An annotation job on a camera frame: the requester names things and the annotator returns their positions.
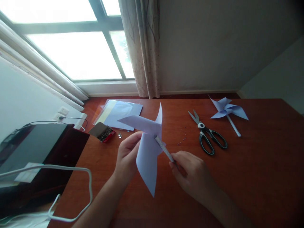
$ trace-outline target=forearm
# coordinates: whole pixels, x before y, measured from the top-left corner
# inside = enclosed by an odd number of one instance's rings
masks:
[[[206,207],[225,228],[254,227],[250,220],[222,190],[215,193]]]
[[[73,227],[108,227],[126,187],[112,175]]]

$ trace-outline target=stack of paper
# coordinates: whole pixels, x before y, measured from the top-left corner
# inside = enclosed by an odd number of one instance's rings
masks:
[[[133,131],[134,128],[118,122],[117,120],[132,115],[139,116],[142,107],[143,106],[141,104],[109,100],[95,123],[102,122],[110,127]]]

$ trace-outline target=electrical socket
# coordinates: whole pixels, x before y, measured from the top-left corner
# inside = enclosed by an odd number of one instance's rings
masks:
[[[66,116],[69,113],[69,110],[62,106],[58,112],[61,113],[62,116]]]
[[[56,115],[54,116],[53,120],[61,122],[62,120],[59,119],[59,117],[61,117],[61,116],[63,116],[61,113],[56,113]]]

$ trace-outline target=scissors handle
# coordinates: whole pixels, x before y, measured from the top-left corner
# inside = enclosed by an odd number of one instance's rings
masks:
[[[211,152],[208,151],[205,147],[204,147],[204,143],[203,141],[205,141],[207,143],[207,145],[209,146],[209,148],[211,149]],[[199,143],[200,146],[202,147],[202,149],[209,155],[214,155],[214,149],[213,146],[211,145],[209,139],[204,135],[204,133],[201,131],[199,134]]]
[[[210,137],[212,138],[212,140],[213,140],[217,145],[220,146],[220,148],[226,149],[226,148],[228,147],[228,144],[227,144],[226,140],[224,139],[224,137],[223,137],[221,134],[219,134],[219,133],[216,132],[216,131],[210,130],[210,129],[208,129],[208,130],[209,130]],[[216,137],[221,138],[221,140],[224,142],[224,145],[222,145],[222,144],[218,141],[218,139],[217,139]]]

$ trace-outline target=curtain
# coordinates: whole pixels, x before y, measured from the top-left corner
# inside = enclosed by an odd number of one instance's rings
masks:
[[[139,96],[159,97],[159,0],[119,0]]]
[[[46,61],[1,20],[0,55],[32,77],[33,81],[39,81],[40,85],[43,85],[44,88],[47,88],[72,107],[79,111],[83,110],[81,105],[84,103],[82,101],[87,100],[88,95]]]

